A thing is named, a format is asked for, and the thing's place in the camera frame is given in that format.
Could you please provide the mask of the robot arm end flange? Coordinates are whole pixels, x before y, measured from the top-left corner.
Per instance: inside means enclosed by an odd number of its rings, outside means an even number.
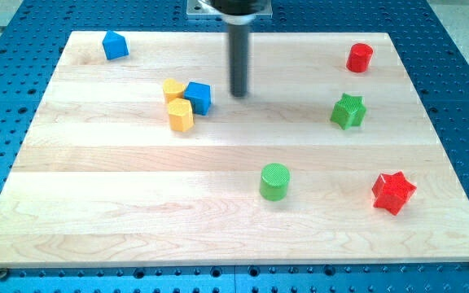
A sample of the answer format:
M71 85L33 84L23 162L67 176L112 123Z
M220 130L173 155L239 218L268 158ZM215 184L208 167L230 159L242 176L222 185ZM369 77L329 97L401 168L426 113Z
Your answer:
M270 3L270 0L211 0L210 5L221 13L228 24L246 25L256 18Z

